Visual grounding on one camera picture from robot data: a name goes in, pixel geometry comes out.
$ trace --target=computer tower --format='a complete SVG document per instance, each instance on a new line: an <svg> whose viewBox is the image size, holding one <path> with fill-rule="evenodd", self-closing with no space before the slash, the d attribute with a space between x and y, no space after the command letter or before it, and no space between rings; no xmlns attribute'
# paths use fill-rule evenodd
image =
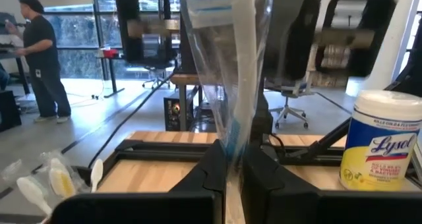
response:
<svg viewBox="0 0 422 224"><path fill-rule="evenodd" d="M12 91L0 92L0 132L22 125Z"/></svg>
<svg viewBox="0 0 422 224"><path fill-rule="evenodd" d="M193 98L198 92L198 86L186 93L186 114L187 128L190 128L195 117ZM180 98L179 92L164 98L164 120L166 122L166 131L180 131Z"/></svg>

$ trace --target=shoe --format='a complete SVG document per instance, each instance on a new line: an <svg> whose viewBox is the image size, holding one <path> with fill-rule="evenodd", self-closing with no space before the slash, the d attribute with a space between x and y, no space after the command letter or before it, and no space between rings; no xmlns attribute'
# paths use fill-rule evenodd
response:
<svg viewBox="0 0 422 224"><path fill-rule="evenodd" d="M66 123L71 117L70 116L62 116L57 118L57 123Z"/></svg>
<svg viewBox="0 0 422 224"><path fill-rule="evenodd" d="M50 116L50 117L41 117L39 116L38 118L34 119L34 123L41 123L41 122L45 122L45 121L50 121L52 119L57 118L56 116Z"/></svg>

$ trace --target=man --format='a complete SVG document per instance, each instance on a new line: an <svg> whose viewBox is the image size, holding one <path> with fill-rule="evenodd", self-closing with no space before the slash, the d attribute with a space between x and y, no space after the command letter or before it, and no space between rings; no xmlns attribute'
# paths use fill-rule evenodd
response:
<svg viewBox="0 0 422 224"><path fill-rule="evenodd" d="M25 56L30 68L32 89L40 110L35 122L56 119L58 116L57 123L65 123L71 116L71 106L60 81L53 26L42 16L44 7L38 0L19 0L19 3L22 16L31 23L26 26L23 35L10 22L6 23L6 28L24 42L24 48L17 49L16 54Z"/></svg>
<svg viewBox="0 0 422 224"><path fill-rule="evenodd" d="M0 63L0 91L6 90L7 82L9 81L9 74Z"/></svg>

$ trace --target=black shirt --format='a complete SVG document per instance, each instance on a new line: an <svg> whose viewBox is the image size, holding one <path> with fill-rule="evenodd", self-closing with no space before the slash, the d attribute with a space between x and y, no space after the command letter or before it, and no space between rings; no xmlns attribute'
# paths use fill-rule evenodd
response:
<svg viewBox="0 0 422 224"><path fill-rule="evenodd" d="M31 53L26 56L26 62L30 69L59 69L59 57L57 54L57 45L54 29L51 23L43 16L37 16L31 20L24 31L24 47L29 47L42 40L51 40L53 45L48 49Z"/></svg>

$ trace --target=lysol wipes container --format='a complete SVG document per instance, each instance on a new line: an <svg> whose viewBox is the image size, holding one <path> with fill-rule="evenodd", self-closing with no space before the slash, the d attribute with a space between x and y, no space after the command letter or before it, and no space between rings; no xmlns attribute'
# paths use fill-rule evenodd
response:
<svg viewBox="0 0 422 224"><path fill-rule="evenodd" d="M422 123L417 96L362 91L355 102L340 167L350 190L401 190Z"/></svg>

